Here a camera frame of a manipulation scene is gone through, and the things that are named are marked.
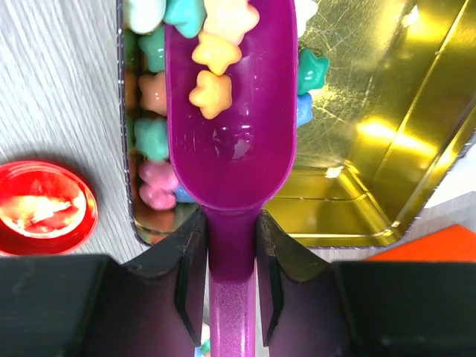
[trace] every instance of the spoon bowl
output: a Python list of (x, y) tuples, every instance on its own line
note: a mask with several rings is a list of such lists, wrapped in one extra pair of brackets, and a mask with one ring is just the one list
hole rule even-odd
[(188, 100), (203, 65), (198, 39), (165, 30), (170, 158), (208, 221), (211, 355), (253, 357), (254, 229), (287, 179), (296, 149), (298, 37), (293, 0), (251, 0), (260, 22), (225, 72), (233, 104), (205, 120)]

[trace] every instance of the white object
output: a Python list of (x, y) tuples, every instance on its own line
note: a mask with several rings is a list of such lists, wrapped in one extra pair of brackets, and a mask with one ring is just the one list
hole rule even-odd
[(476, 145), (473, 145), (466, 155), (456, 162), (434, 191), (425, 208), (439, 205), (472, 191), (476, 191)]
[(295, 0), (297, 37), (306, 32), (306, 25), (317, 12), (319, 6), (313, 0)]
[(153, 32), (165, 14), (166, 0), (126, 0), (124, 22), (140, 35)]

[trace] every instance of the yellow star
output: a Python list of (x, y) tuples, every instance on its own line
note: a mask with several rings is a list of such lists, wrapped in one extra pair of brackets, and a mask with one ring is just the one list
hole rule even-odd
[(200, 71), (188, 99), (200, 108), (205, 119), (214, 119), (231, 107), (231, 79), (226, 74), (217, 77), (209, 71)]
[(192, 60), (207, 65), (214, 74), (221, 76), (226, 68), (238, 62), (241, 56), (238, 46), (202, 31), (199, 33), (199, 45), (193, 50)]
[(207, 18), (203, 30), (234, 45), (239, 45), (245, 33), (260, 20), (258, 10), (249, 5), (248, 0), (205, 0), (205, 9)]

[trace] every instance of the gold tray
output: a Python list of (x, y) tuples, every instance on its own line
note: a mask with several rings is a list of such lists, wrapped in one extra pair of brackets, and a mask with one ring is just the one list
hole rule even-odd
[[(327, 84), (311, 92), (314, 117), (266, 209), (307, 246), (387, 245), (475, 131), (476, 0), (318, 3), (300, 46), (329, 57)], [(132, 209), (139, 236), (154, 243), (193, 206), (161, 213), (133, 199)]]

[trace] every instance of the purple spoon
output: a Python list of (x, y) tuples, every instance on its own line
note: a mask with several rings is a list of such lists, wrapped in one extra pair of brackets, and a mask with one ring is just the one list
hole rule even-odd
[(296, 148), (298, 36), (293, 0), (251, 0), (260, 22), (226, 74), (233, 105), (205, 120), (188, 95), (205, 67), (198, 40), (165, 30), (170, 157), (205, 212), (213, 357), (254, 357), (254, 230), (263, 205), (287, 179)]

